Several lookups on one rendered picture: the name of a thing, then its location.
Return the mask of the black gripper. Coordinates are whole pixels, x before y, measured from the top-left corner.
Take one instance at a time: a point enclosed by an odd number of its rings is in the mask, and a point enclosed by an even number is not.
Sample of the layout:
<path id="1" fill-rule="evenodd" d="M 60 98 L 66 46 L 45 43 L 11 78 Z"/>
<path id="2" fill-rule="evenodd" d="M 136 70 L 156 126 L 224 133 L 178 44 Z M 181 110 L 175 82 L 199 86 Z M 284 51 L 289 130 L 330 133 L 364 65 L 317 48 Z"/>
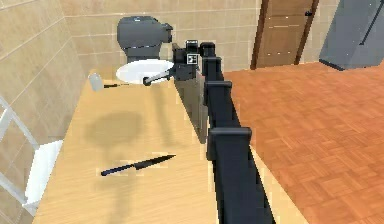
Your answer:
<path id="1" fill-rule="evenodd" d="M 173 63 L 172 74 L 177 81 L 186 81 L 196 77 L 198 68 L 199 46 L 197 42 L 186 42 L 181 48 L 178 44 L 172 44 Z M 172 76 L 169 70 L 160 72 L 152 77 L 144 77 L 144 86 L 150 86 L 158 81 L 169 81 Z"/>

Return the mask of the dark grey kettle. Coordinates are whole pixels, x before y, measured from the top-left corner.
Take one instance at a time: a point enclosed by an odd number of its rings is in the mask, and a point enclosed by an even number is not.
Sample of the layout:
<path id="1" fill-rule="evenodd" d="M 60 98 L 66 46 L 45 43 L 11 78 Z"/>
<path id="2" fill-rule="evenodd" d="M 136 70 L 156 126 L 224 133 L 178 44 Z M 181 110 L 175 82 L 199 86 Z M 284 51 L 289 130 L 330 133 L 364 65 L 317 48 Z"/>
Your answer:
<path id="1" fill-rule="evenodd" d="M 159 59 L 163 43 L 172 42 L 173 27 L 152 16 L 123 17 L 117 25 L 117 42 L 127 62 Z"/>

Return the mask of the white round plate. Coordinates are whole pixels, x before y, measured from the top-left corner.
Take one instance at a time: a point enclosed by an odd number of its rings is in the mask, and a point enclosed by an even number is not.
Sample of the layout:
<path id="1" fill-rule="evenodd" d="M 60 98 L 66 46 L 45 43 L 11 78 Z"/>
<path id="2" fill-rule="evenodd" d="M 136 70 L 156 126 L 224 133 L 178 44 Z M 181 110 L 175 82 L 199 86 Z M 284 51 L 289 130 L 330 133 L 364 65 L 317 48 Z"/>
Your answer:
<path id="1" fill-rule="evenodd" d="M 116 71 L 118 80 L 129 84 L 143 84 L 144 77 L 152 77 L 160 72 L 169 70 L 173 62 L 158 59 L 146 59 L 130 62 Z"/>

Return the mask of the light wood counter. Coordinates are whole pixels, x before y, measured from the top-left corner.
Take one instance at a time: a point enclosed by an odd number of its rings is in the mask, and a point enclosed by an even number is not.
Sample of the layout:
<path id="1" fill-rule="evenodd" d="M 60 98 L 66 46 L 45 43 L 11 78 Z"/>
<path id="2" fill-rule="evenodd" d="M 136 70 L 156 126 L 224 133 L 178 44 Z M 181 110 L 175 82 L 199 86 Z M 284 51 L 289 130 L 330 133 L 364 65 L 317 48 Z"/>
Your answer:
<path id="1" fill-rule="evenodd" d="M 219 224 L 205 150 L 173 83 L 85 86 L 33 224 Z"/>

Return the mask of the black kitchen knife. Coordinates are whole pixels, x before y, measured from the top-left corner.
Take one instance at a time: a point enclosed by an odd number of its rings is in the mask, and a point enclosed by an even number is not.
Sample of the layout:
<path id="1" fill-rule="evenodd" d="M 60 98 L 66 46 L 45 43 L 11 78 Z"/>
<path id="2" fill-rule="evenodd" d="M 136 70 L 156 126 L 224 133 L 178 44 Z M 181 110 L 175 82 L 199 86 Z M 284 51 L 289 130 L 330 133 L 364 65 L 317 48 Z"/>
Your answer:
<path id="1" fill-rule="evenodd" d="M 160 157 L 156 157 L 156 158 L 147 159 L 144 161 L 139 161 L 139 162 L 132 163 L 132 164 L 127 164 L 127 165 L 107 169 L 107 170 L 101 171 L 100 174 L 102 176 L 107 176 L 109 174 L 124 171 L 124 170 L 127 170 L 129 168 L 135 168 L 136 170 L 140 170 L 140 169 L 144 169 L 144 168 L 147 168 L 149 166 L 153 166 L 153 165 L 156 165 L 158 163 L 164 162 L 164 161 L 169 160 L 171 158 L 173 158 L 173 155 L 164 155 L 164 156 L 160 156 Z"/>

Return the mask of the brown wooden door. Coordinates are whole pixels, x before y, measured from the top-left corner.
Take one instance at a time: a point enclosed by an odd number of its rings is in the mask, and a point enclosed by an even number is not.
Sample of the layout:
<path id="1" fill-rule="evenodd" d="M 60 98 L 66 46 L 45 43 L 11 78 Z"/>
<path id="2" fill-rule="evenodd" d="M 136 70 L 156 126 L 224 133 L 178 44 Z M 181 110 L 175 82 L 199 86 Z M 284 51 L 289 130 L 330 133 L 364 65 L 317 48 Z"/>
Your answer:
<path id="1" fill-rule="evenodd" d="M 261 0 L 250 68 L 298 65 L 319 1 Z"/>

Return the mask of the grey fridge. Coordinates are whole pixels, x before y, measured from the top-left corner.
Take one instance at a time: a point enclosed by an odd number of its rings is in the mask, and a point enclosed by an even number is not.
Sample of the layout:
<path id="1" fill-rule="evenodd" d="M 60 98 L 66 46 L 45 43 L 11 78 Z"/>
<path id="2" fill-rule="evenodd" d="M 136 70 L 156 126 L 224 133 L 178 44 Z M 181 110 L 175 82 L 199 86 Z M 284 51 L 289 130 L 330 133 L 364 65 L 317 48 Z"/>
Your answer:
<path id="1" fill-rule="evenodd" d="M 319 61 L 337 70 L 379 65 L 384 59 L 384 7 L 360 46 L 380 0 L 340 0 Z"/>

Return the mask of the white window frame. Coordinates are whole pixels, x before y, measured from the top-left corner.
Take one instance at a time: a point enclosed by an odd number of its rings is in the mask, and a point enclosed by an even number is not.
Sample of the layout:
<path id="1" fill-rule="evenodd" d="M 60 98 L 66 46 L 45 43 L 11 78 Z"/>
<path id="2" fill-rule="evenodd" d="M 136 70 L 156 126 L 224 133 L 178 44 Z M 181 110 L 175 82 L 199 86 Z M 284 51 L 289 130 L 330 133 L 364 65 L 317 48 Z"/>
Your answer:
<path id="1" fill-rule="evenodd" d="M 0 189 L 35 216 L 63 140 L 38 143 L 1 95 L 0 106 Z"/>

